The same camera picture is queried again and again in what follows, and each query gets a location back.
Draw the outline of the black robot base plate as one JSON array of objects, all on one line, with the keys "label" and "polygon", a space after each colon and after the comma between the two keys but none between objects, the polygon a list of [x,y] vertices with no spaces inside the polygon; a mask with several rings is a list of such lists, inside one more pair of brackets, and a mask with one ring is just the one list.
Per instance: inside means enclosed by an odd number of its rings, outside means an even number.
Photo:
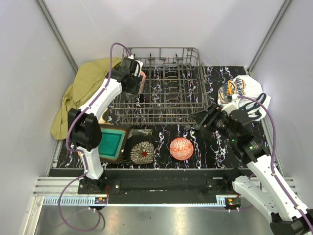
[{"label": "black robot base plate", "polygon": [[216,195],[235,195],[231,180],[248,169],[107,169],[101,187],[81,180],[78,194],[109,194],[109,204],[217,204]]}]

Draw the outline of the pink skull pattern mug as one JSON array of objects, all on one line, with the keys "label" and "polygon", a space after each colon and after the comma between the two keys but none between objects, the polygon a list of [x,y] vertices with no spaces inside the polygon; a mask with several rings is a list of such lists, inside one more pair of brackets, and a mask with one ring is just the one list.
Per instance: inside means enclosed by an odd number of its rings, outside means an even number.
[{"label": "pink skull pattern mug", "polygon": [[145,74],[144,71],[141,71],[140,75],[142,76],[142,80],[141,80],[141,83],[140,83],[140,88],[139,88],[138,93],[142,94],[142,92],[144,90],[144,86],[145,86],[146,74]]}]

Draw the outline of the clear drinking glass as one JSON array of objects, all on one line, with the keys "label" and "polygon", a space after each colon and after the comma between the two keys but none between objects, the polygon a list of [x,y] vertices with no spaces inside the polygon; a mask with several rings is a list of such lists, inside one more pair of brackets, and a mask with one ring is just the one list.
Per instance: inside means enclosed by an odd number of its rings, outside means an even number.
[{"label": "clear drinking glass", "polygon": [[126,101],[128,103],[136,103],[137,99],[138,99],[138,95],[137,94],[131,94],[131,93],[126,93]]}]

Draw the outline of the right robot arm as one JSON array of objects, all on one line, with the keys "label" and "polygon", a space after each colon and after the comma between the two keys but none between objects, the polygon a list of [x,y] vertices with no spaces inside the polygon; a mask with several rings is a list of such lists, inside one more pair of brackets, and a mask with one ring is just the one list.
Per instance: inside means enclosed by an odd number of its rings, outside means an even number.
[{"label": "right robot arm", "polygon": [[266,190],[263,192],[239,169],[234,169],[222,181],[224,192],[246,198],[268,220],[275,235],[313,233],[313,211],[299,199],[273,165],[269,150],[252,133],[252,121],[247,112],[233,110],[228,114],[213,103],[190,117],[200,127],[217,131],[229,139],[234,154]]}]

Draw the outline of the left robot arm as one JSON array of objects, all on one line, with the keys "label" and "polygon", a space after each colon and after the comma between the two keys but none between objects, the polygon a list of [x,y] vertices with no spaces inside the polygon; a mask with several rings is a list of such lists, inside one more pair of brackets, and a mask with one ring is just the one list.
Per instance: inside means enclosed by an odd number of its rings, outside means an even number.
[{"label": "left robot arm", "polygon": [[102,193],[106,187],[98,150],[102,139],[99,119],[121,93],[139,94],[144,77],[142,67],[143,62],[136,60],[133,55],[123,58],[117,70],[109,69],[102,85],[91,98],[68,113],[66,141],[71,141],[74,147],[68,144],[67,149],[82,157],[84,173],[79,180],[96,194]]}]

